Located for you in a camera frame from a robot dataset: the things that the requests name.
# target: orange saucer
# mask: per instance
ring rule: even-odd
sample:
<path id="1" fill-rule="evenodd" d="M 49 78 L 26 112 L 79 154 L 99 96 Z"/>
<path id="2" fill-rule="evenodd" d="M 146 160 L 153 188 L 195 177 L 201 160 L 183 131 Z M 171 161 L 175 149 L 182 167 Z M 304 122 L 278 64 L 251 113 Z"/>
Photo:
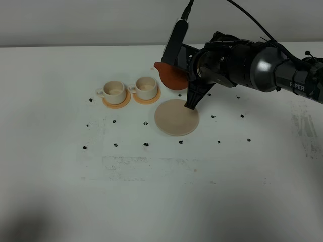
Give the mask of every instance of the orange saucer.
<path id="1" fill-rule="evenodd" d="M 125 107 L 130 102 L 130 99 L 131 99 L 130 92 L 128 90 L 126 90 L 126 92 L 127 92 L 126 99 L 120 104 L 114 105 L 114 104 L 108 103 L 104 98 L 102 98 L 102 102 L 105 106 L 107 106 L 108 108 L 112 108 L 112 109 L 118 109 L 118 108 Z"/>
<path id="2" fill-rule="evenodd" d="M 156 97 L 154 97 L 153 99 L 150 99 L 150 100 L 142 100 L 140 99 L 136 93 L 133 93 L 133 99 L 135 99 L 136 102 L 140 103 L 140 104 L 152 104 L 154 102 L 157 102 L 158 99 L 160 98 L 162 92 L 160 91 L 160 88 L 158 87 L 158 92 L 157 92 L 157 95 Z"/>

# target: beige disc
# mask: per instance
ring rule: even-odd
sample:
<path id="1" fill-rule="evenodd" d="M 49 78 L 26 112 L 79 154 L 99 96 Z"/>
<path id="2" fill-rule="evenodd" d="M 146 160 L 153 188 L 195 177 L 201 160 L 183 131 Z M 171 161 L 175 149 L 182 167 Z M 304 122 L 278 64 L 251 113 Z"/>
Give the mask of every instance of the beige disc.
<path id="1" fill-rule="evenodd" d="M 185 101 L 173 99 L 162 103 L 155 112 L 155 122 L 162 131 L 173 136 L 186 135 L 196 129 L 197 110 L 184 107 Z"/>

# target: white table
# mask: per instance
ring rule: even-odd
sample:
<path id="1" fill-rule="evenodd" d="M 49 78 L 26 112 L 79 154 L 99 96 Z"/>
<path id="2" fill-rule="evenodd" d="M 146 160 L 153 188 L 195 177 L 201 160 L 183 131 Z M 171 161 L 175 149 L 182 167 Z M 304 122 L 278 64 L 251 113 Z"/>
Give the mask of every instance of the white table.
<path id="1" fill-rule="evenodd" d="M 323 56 L 323 42 L 284 45 Z M 0 49 L 0 218 L 45 204 L 60 242 L 321 241 L 323 105 L 215 85 L 198 128 L 168 136 L 154 111 L 186 92 L 151 69 L 163 48 Z M 94 93 L 144 75 L 155 104 L 112 110 Z"/>

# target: white surface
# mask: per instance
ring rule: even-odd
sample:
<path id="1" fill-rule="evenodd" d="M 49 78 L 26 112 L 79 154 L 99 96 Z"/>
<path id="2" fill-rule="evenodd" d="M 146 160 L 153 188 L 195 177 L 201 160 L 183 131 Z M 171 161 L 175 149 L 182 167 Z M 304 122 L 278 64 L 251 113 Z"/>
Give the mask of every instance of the white surface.
<path id="1" fill-rule="evenodd" d="M 323 43 L 285 46 L 323 56 Z M 321 241 L 323 106 L 215 85 L 198 106 L 197 129 L 165 135 L 155 109 L 186 97 L 150 69 L 162 51 L 0 49 L 1 220 L 41 204 L 61 242 Z M 95 95 L 109 80 L 143 75 L 161 86 L 155 104 L 132 99 L 112 110 Z"/>
<path id="2" fill-rule="evenodd" d="M 279 41 L 323 40 L 320 0 L 237 0 Z M 164 44 L 188 0 L 1 0 L 0 45 Z M 196 0 L 187 43 L 264 33 L 226 0 Z"/>

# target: cup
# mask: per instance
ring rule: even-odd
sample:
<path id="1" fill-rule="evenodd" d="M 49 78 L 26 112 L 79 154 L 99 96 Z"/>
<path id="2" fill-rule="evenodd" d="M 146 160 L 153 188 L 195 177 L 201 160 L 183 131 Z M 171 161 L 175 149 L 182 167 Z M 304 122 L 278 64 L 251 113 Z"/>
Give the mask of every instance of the cup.
<path id="1" fill-rule="evenodd" d="M 131 93 L 136 93 L 142 100 L 151 100 L 157 96 L 157 81 L 153 77 L 141 77 L 135 85 L 130 85 L 128 90 Z"/>
<path id="2" fill-rule="evenodd" d="M 125 85 L 119 81 L 110 81 L 95 92 L 99 97 L 114 105 L 122 103 L 127 96 Z"/>

